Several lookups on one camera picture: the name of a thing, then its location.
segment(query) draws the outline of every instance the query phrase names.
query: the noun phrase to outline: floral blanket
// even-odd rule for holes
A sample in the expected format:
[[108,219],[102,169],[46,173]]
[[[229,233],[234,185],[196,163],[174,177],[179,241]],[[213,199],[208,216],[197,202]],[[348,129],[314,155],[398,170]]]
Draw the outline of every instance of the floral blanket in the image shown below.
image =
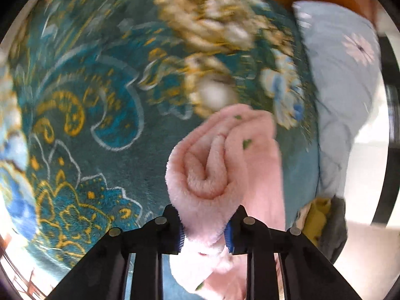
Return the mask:
[[39,0],[9,65],[19,115],[2,104],[1,194],[57,278],[110,227],[162,213],[171,150],[226,105],[274,114],[288,225],[315,196],[314,86],[273,1]]

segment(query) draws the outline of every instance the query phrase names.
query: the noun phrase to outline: flower print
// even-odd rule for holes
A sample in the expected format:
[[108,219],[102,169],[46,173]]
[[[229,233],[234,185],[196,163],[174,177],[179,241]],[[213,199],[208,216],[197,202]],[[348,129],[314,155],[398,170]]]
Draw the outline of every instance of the flower print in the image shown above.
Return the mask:
[[352,33],[351,38],[344,36],[345,41],[342,44],[347,48],[346,53],[355,61],[363,63],[364,66],[372,64],[375,59],[375,53],[371,44],[361,35]]
[[277,49],[272,49],[278,71],[262,69],[260,83],[265,94],[273,98],[276,122],[289,129],[303,119],[304,95],[293,60]]
[[207,118],[239,100],[229,70],[215,56],[192,54],[185,59],[185,94],[194,112]]
[[0,208],[9,214],[15,231],[31,240],[37,232],[32,187],[26,176],[7,162],[0,162]]
[[305,13],[305,12],[299,12],[299,13],[297,14],[297,16],[298,16],[299,18],[303,18],[303,19],[311,19],[311,18],[312,18],[312,16],[311,16],[310,14]]
[[263,27],[264,38],[272,45],[275,45],[282,53],[293,56],[293,49],[291,42],[293,38],[290,33],[283,33],[268,19],[265,18],[265,27]]
[[264,0],[247,0],[251,6],[261,8],[263,10],[271,10],[270,5]]
[[193,114],[181,85],[185,77],[185,61],[176,56],[149,54],[151,61],[143,71],[143,77],[137,84],[141,90],[148,91],[147,102],[157,105],[161,115],[173,114],[182,120],[188,120]]
[[8,65],[0,64],[0,151],[9,135],[21,128],[21,110]]
[[248,0],[155,0],[160,18],[199,52],[250,50],[259,31]]

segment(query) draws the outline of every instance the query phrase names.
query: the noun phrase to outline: fluffy pink fabric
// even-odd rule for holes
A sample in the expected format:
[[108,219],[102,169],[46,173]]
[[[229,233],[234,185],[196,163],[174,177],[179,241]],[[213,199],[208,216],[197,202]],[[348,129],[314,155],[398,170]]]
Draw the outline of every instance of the fluffy pink fabric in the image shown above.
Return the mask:
[[170,262],[187,291],[210,300],[245,298],[246,256],[230,255],[223,236],[240,204],[268,227],[285,229],[281,156],[274,137],[269,112],[237,104],[211,116],[173,149],[165,180],[186,240]]

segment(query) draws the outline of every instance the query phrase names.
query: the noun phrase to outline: paisley pattern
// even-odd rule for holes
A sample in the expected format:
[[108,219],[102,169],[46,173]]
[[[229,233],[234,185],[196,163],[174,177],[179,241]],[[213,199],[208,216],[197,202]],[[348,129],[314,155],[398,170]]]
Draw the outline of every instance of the paisley pattern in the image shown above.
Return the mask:
[[275,114],[285,190],[314,197],[317,172],[301,187],[291,174],[301,157],[318,165],[314,86],[270,0],[39,0],[9,63],[29,183],[1,193],[35,202],[28,250],[58,279],[110,227],[161,214],[171,150],[229,104]]

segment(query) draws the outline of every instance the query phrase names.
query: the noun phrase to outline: yellow cloth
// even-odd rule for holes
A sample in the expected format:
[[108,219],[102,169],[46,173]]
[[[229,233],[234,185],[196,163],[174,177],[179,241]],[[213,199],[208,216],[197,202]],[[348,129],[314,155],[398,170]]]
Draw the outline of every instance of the yellow cloth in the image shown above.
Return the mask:
[[311,202],[308,203],[307,205],[303,206],[299,210],[299,212],[297,212],[297,218],[296,218],[296,221],[293,223],[293,227],[296,227],[296,228],[299,228],[300,230],[303,230],[304,225],[306,223],[307,214],[309,214],[309,210],[310,210],[310,207],[311,207]]
[[324,226],[327,224],[327,216],[331,210],[330,198],[315,198],[311,201],[307,218],[303,227],[303,233],[318,246]]

